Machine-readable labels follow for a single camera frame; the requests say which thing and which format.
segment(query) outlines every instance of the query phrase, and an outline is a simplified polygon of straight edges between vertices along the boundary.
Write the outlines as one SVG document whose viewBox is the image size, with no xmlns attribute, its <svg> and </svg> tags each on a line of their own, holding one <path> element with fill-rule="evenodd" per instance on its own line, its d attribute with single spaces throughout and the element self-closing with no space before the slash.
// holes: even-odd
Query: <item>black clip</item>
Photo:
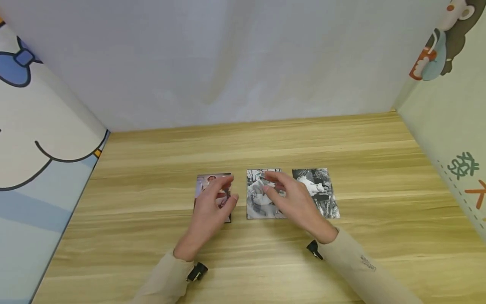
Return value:
<svg viewBox="0 0 486 304">
<path fill-rule="evenodd" d="M 189 275 L 187 276 L 187 280 L 193 281 L 193 282 L 195 280 L 200 281 L 207 271 L 208 271 L 208 268 L 206 266 L 204 266 L 204 264 L 198 262 L 196 264 L 196 266 L 194 266 L 192 271 L 189 273 Z"/>
<path fill-rule="evenodd" d="M 319 253 L 319 251 L 317 251 L 317 242 L 316 240 L 313 240 L 309 245 L 307 245 L 307 249 L 312 252 L 312 254 L 316 257 L 316 258 L 319 258 L 321 260 L 324 260 L 324 258 L 322 257 L 322 255 Z"/>
</svg>

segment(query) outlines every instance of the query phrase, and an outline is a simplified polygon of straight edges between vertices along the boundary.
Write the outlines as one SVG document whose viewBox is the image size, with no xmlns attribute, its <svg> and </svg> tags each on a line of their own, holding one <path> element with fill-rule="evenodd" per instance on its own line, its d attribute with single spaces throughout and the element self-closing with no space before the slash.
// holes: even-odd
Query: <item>hand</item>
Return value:
<svg viewBox="0 0 486 304">
<path fill-rule="evenodd" d="M 232 175 L 217 178 L 196 199 L 191 223 L 174 249 L 174 257 L 187 262 L 193 261 L 202 246 L 209 241 L 221 227 L 238 202 L 238 194 L 233 194 L 222 208 L 218 207 L 218 192 L 231 185 Z"/>
<path fill-rule="evenodd" d="M 275 183 L 275 189 L 287 193 L 286 197 L 281 197 L 274 188 L 268 185 L 263 187 L 263 191 L 289 220 L 309 232 L 321 244 L 335 240 L 338 230 L 319 213 L 303 183 L 283 172 L 265 171 L 265 179 Z"/>
</svg>

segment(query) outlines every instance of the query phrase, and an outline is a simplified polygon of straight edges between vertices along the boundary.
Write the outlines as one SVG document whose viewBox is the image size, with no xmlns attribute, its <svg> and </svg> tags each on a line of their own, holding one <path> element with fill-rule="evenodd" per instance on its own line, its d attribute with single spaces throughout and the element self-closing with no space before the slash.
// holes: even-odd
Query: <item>blue bow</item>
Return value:
<svg viewBox="0 0 486 304">
<path fill-rule="evenodd" d="M 19 37 L 17 37 L 17 43 L 20 50 L 16 54 L 0 52 L 0 79 L 11 86 L 24 88 L 29 85 L 31 80 L 30 64 L 42 63 L 42 61 Z"/>
</svg>

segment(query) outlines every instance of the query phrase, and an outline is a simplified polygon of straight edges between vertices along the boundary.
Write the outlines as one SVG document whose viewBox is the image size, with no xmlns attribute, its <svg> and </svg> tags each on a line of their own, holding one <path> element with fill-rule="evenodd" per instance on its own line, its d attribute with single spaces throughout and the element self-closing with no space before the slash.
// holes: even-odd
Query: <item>white backdrop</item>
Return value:
<svg viewBox="0 0 486 304">
<path fill-rule="evenodd" d="M 389 110 L 448 0 L 0 0 L 111 131 Z"/>
</svg>

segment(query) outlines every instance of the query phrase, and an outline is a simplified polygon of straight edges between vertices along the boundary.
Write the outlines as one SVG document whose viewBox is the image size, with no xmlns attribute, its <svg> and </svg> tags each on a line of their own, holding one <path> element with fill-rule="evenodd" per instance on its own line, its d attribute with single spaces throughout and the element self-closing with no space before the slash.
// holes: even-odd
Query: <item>black and white photo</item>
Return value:
<svg viewBox="0 0 486 304">
<path fill-rule="evenodd" d="M 293 169 L 292 176 L 306 186 L 323 217 L 341 217 L 327 168 Z"/>
<path fill-rule="evenodd" d="M 263 192 L 263 186 L 275 187 L 265 179 L 265 171 L 282 172 L 280 169 L 249 169 L 246 171 L 246 218 L 285 218 Z"/>
</svg>

